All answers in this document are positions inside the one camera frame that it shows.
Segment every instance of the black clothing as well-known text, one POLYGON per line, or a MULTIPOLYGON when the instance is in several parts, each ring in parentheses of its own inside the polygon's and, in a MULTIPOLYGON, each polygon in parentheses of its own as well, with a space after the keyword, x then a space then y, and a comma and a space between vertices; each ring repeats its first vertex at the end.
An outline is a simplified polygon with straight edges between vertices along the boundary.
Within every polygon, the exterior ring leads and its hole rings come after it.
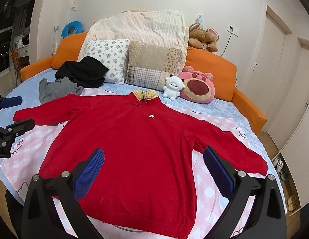
POLYGON ((84 57, 80 62, 66 61, 63 63, 57 70, 55 77, 58 80, 67 76, 71 82, 83 88, 98 88, 105 81, 103 76, 107 71, 109 69, 99 60, 93 57, 84 57))

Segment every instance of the slipper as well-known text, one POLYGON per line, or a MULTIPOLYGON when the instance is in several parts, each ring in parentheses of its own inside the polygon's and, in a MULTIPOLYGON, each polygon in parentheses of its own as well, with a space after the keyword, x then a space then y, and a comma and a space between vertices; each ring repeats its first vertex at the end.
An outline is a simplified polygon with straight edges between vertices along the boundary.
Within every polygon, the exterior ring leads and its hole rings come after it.
POLYGON ((289 212, 294 211, 295 208, 296 208, 296 206, 297 206, 297 203, 296 203, 296 201, 294 201, 292 204, 290 204, 290 205, 288 206, 288 211, 289 211, 289 212))
POLYGON ((292 204, 292 203, 295 202, 295 201, 296 201, 295 195, 291 195, 291 196, 288 198, 288 200, 287 200, 287 205, 290 205, 290 204, 292 204))

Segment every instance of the orange headboard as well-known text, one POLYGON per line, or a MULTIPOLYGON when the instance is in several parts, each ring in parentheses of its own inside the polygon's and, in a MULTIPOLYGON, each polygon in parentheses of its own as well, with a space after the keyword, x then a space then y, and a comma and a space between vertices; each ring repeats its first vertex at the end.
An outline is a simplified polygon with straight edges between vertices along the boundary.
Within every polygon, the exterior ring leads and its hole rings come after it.
POLYGON ((83 32, 65 37, 61 41, 60 46, 57 49, 56 55, 54 56, 53 62, 51 63, 51 67, 53 69, 58 69, 66 61, 77 61, 81 46, 85 41, 86 35, 87 33, 83 32))
POLYGON ((192 66, 194 70, 213 74, 214 97, 228 102, 232 100, 236 80, 234 64, 203 49, 187 47, 185 66, 192 66))

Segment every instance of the brown plush bear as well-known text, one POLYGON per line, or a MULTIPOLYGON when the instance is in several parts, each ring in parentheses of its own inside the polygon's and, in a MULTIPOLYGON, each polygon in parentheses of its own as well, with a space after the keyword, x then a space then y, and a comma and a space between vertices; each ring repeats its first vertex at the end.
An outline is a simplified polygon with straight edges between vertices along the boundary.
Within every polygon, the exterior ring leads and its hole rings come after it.
POLYGON ((212 28, 205 31, 201 29, 199 23, 194 23, 189 27, 189 46, 191 47, 216 52, 218 50, 216 46, 218 40, 219 35, 212 28))

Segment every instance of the plaid collar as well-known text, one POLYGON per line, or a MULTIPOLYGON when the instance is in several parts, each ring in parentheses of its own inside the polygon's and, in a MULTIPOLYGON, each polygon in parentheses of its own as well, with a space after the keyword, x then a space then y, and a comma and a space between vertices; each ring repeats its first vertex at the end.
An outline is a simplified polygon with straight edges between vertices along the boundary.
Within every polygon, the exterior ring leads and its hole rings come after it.
POLYGON ((148 101, 148 100, 152 100, 152 99, 159 97, 159 94, 154 90, 143 91, 139 89, 139 90, 132 91, 132 93, 136 96, 136 98, 139 101, 142 101, 142 100, 148 101))

